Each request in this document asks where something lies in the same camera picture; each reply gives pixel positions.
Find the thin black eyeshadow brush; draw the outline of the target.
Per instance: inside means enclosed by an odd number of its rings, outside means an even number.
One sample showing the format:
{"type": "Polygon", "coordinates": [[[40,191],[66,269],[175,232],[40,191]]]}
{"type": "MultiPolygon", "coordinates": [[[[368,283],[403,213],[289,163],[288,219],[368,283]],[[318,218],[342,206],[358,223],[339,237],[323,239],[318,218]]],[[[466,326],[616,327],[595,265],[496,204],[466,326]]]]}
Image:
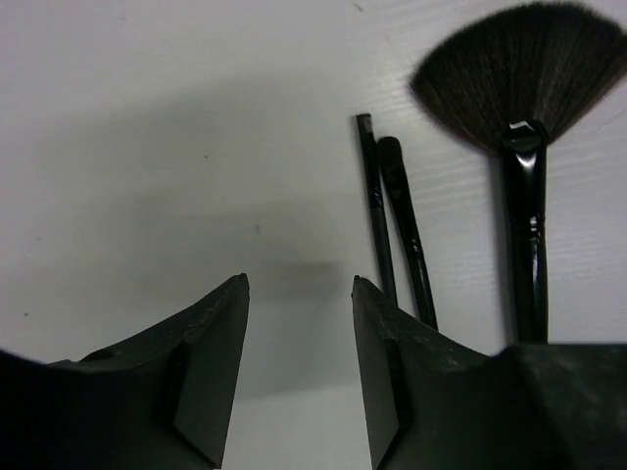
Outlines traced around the thin black eyeshadow brush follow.
{"type": "Polygon", "coordinates": [[[397,137],[385,136],[377,141],[376,150],[406,256],[416,313],[423,323],[438,331],[432,289],[413,210],[401,142],[397,137]]]}

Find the black fan makeup brush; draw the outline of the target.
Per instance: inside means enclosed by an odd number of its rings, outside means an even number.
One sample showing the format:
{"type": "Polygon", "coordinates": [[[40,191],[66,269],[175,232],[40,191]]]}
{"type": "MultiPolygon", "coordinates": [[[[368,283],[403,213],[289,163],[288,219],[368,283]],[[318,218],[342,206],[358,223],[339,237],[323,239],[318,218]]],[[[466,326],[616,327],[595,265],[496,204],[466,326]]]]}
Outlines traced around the black fan makeup brush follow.
{"type": "Polygon", "coordinates": [[[547,151],[625,76],[626,31],[574,2],[513,6],[459,29],[410,90],[449,133],[501,167],[514,331],[549,338],[547,151]]]}

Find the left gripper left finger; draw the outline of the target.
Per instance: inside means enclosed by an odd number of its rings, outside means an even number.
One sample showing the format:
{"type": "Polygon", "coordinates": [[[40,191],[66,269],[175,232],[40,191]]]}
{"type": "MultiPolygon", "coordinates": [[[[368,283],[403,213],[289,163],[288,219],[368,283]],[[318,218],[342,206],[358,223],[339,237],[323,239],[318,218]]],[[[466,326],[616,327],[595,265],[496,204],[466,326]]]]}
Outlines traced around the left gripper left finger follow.
{"type": "Polygon", "coordinates": [[[235,275],[78,361],[1,355],[5,469],[218,469],[249,313],[235,275]]]}

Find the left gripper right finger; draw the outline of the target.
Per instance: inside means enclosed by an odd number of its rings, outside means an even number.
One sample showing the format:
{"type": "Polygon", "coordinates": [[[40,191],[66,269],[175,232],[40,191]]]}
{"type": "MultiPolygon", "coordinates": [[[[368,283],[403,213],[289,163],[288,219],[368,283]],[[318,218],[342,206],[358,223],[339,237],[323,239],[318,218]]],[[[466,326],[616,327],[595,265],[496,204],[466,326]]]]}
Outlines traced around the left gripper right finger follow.
{"type": "Polygon", "coordinates": [[[622,469],[626,349],[471,350],[353,285],[354,328],[376,469],[622,469]]]}

